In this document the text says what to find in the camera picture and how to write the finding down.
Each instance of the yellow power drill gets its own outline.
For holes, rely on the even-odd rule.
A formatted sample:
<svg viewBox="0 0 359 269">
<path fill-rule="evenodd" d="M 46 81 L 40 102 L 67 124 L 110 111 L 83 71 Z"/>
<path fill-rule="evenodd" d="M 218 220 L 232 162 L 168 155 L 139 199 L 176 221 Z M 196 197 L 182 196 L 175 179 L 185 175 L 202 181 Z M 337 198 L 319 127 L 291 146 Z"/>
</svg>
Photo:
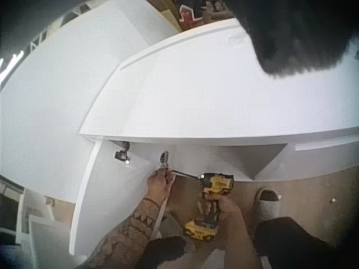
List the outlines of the yellow power drill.
<svg viewBox="0 0 359 269">
<path fill-rule="evenodd" d="M 199 180 L 202 185 L 203 196 L 204 194 L 228 195 L 234 185 L 232 175 L 205 173 L 199 177 L 194 177 L 175 170 L 172 172 Z M 183 234 L 200 241 L 212 241 L 218 231 L 219 213 L 218 200 L 206 200 L 203 215 L 186 223 Z"/>
</svg>

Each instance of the bracelet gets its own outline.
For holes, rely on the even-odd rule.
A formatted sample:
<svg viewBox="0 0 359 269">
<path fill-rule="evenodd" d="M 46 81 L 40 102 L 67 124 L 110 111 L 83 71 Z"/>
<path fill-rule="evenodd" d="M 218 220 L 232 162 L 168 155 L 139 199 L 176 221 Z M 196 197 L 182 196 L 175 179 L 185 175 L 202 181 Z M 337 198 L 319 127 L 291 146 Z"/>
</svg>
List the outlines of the bracelet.
<svg viewBox="0 0 359 269">
<path fill-rule="evenodd" d="M 144 199 L 143 200 L 147 200 L 147 201 L 150 201 L 151 203 L 153 203 L 153 204 L 155 204 L 157 207 L 158 207 L 158 209 L 161 209 L 161 207 L 155 202 L 155 201 L 153 201 L 153 200 L 151 200 L 150 198 L 146 198 L 146 197 L 144 197 Z"/>
</svg>

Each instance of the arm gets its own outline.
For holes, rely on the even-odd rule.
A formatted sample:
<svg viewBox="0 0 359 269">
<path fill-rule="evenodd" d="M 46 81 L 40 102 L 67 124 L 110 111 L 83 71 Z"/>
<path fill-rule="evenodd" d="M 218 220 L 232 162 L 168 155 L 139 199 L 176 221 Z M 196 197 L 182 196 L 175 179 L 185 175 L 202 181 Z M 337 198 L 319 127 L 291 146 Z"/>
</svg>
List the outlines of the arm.
<svg viewBox="0 0 359 269">
<path fill-rule="evenodd" d="M 148 179 L 149 190 L 136 210 L 103 237 L 81 268 L 133 268 L 150 241 L 160 206 L 169 196 L 174 176 L 166 169 Z"/>
<path fill-rule="evenodd" d="M 246 224 L 240 208 L 229 198 L 211 195 L 209 199 L 219 201 L 221 224 L 225 226 L 225 269 L 253 268 L 260 269 L 260 258 L 248 235 Z"/>
</svg>

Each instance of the cabinet door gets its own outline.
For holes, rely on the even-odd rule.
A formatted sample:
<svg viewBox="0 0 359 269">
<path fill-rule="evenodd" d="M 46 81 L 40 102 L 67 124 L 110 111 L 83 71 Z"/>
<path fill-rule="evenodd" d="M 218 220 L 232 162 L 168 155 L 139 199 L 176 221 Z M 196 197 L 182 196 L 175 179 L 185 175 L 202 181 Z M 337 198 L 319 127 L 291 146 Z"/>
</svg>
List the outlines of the cabinet door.
<svg viewBox="0 0 359 269">
<path fill-rule="evenodd" d="M 73 215 L 71 254 L 91 254 L 101 238 L 134 211 L 147 191 L 147 177 L 158 167 L 162 150 L 167 149 L 151 148 L 147 145 L 140 150 L 140 157 L 134 154 L 137 146 L 131 146 L 131 160 L 125 164 L 114 158 L 120 146 L 101 138 L 96 141 Z"/>
<path fill-rule="evenodd" d="M 334 173 L 359 165 L 359 136 L 288 144 L 256 180 L 292 180 Z"/>
</svg>

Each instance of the hand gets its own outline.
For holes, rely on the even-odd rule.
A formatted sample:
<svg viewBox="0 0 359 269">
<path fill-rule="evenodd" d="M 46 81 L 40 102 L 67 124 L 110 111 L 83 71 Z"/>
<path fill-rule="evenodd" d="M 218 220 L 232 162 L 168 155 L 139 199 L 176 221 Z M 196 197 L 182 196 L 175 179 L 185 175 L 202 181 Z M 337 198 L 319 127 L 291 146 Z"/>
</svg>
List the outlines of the hand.
<svg viewBox="0 0 359 269">
<path fill-rule="evenodd" d="M 219 215 L 220 220 L 225 220 L 229 216 L 242 216 L 240 207 L 227 196 L 219 194 L 206 194 L 205 197 L 209 200 L 218 200 L 219 209 L 221 210 Z"/>
<path fill-rule="evenodd" d="M 163 201 L 168 198 L 173 182 L 174 175 L 171 174 L 170 170 L 156 170 L 147 180 L 148 191 L 146 197 L 161 206 Z"/>
</svg>

